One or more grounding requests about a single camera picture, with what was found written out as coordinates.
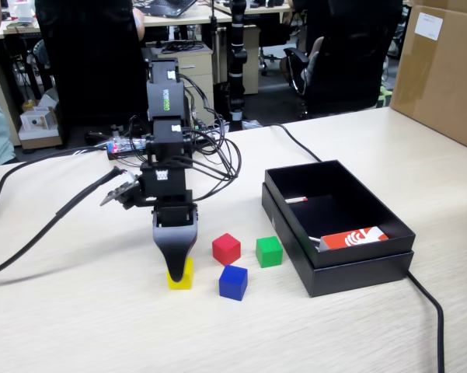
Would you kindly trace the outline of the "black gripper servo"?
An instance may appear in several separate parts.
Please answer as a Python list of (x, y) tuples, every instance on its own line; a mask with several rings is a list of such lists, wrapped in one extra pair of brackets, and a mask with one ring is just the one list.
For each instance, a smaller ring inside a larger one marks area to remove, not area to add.
[(187, 257), (197, 241), (197, 205), (186, 188), (185, 167), (178, 162), (143, 162), (137, 207), (156, 207), (152, 233), (174, 282), (183, 279)]

